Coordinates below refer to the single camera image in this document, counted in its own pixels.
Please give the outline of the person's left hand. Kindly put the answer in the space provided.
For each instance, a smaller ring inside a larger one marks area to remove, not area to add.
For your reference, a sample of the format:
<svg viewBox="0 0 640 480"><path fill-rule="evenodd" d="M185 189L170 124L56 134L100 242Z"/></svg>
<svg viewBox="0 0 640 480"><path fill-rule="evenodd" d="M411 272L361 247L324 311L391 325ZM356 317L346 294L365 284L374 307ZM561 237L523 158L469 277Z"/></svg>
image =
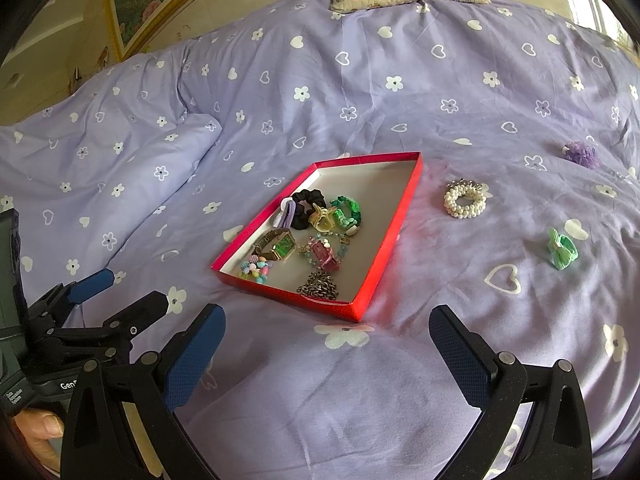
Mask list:
<svg viewBox="0 0 640 480"><path fill-rule="evenodd" d="M64 424L62 419L50 411L26 408L13 420L38 463L48 471L60 474L60 456L52 446L51 440L63 437Z"/></svg>

